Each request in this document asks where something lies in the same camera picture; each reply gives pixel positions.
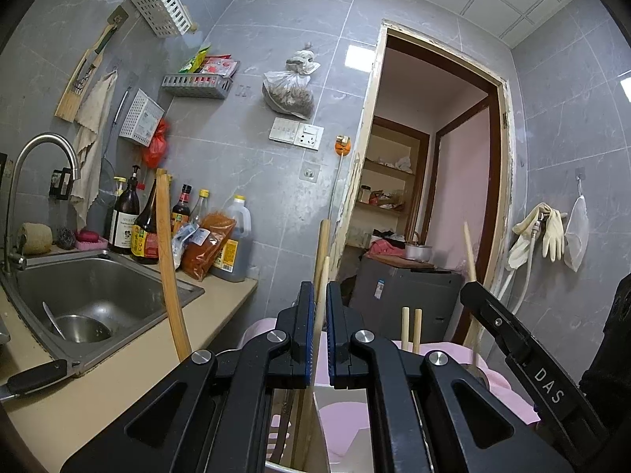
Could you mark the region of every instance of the rubber glove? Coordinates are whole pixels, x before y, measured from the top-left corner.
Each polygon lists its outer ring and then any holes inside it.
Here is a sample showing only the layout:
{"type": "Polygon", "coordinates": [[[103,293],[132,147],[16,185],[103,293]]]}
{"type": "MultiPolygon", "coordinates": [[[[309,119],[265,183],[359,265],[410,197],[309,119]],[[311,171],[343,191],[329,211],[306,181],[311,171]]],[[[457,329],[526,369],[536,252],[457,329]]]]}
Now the rubber glove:
{"type": "Polygon", "coordinates": [[[546,232],[543,235],[543,247],[541,253],[545,258],[550,251],[550,261],[554,262],[557,258],[561,259],[566,242],[564,240],[563,223],[561,222],[561,213],[558,210],[550,208],[550,216],[546,224],[546,232]]]}
{"type": "Polygon", "coordinates": [[[515,224],[512,227],[512,232],[530,241],[530,237],[532,235],[532,227],[534,226],[534,223],[539,216],[539,212],[548,214],[550,213],[550,209],[550,206],[548,206],[545,202],[540,202],[537,206],[532,208],[531,212],[523,221],[521,221],[519,224],[515,224]]]}
{"type": "Polygon", "coordinates": [[[528,251],[530,250],[530,238],[519,235],[517,241],[509,251],[509,259],[506,262],[506,270],[516,270],[528,261],[528,251]]]}

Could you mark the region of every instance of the soy sauce bottle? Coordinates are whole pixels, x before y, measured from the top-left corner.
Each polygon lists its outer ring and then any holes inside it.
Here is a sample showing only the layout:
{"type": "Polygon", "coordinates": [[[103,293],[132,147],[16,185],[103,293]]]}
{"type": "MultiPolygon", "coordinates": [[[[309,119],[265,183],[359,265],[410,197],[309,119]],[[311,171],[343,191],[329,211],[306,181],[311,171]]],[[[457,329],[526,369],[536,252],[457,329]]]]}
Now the soy sauce bottle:
{"type": "Polygon", "coordinates": [[[131,255],[143,265],[158,263],[158,226],[156,219],[156,184],[153,181],[149,199],[131,229],[131,255]]]}
{"type": "Polygon", "coordinates": [[[190,218],[189,196],[192,187],[190,184],[182,185],[180,200],[171,210],[171,236],[175,236],[178,229],[182,227],[190,218]]]}
{"type": "Polygon", "coordinates": [[[109,248],[120,254],[131,254],[131,229],[140,213],[140,203],[136,193],[140,166],[134,165],[133,168],[134,173],[127,182],[127,188],[114,204],[108,236],[109,248]]]}

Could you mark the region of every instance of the faucet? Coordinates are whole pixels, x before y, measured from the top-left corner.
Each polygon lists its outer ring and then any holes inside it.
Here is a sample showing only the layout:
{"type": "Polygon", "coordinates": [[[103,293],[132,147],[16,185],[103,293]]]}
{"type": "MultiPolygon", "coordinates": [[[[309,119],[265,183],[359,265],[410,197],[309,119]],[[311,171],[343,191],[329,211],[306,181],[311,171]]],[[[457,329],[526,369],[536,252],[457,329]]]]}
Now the faucet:
{"type": "Polygon", "coordinates": [[[41,143],[50,142],[57,144],[65,153],[70,162],[72,169],[73,181],[81,178],[81,168],[79,167],[79,159],[77,153],[64,137],[53,133],[43,133],[36,135],[29,140],[15,161],[15,167],[13,168],[13,177],[11,178],[11,187],[9,189],[9,202],[6,206],[6,222],[4,225],[4,273],[11,274],[11,263],[15,262],[18,268],[23,269],[26,267],[26,258],[22,254],[15,253],[13,251],[13,213],[15,211],[15,195],[18,191],[18,181],[20,180],[20,171],[22,170],[22,164],[28,156],[28,153],[33,151],[41,143]]]}

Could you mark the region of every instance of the red cloth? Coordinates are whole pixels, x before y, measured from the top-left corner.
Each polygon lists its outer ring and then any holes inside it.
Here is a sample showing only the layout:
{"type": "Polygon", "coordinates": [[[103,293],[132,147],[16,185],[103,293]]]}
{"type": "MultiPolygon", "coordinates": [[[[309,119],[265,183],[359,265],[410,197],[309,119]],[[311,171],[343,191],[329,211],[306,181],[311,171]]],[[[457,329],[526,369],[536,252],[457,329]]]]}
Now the red cloth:
{"type": "Polygon", "coordinates": [[[384,240],[384,238],[380,238],[379,240],[375,240],[371,245],[370,249],[366,253],[366,256],[373,255],[384,255],[384,256],[399,256],[401,258],[405,257],[405,249],[399,249],[392,245],[389,241],[384,240]]]}

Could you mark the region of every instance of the plastic oil jug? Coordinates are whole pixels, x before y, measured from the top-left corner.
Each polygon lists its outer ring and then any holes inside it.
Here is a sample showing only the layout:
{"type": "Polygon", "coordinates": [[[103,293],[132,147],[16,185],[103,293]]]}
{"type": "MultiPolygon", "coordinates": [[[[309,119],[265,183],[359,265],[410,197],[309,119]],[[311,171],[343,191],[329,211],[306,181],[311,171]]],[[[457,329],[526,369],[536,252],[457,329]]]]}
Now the plastic oil jug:
{"type": "Polygon", "coordinates": [[[226,209],[226,215],[235,219],[235,225],[229,240],[213,263],[211,273],[226,281],[240,282],[245,279],[252,252],[252,219],[245,207],[245,197],[235,196],[226,209]]]}

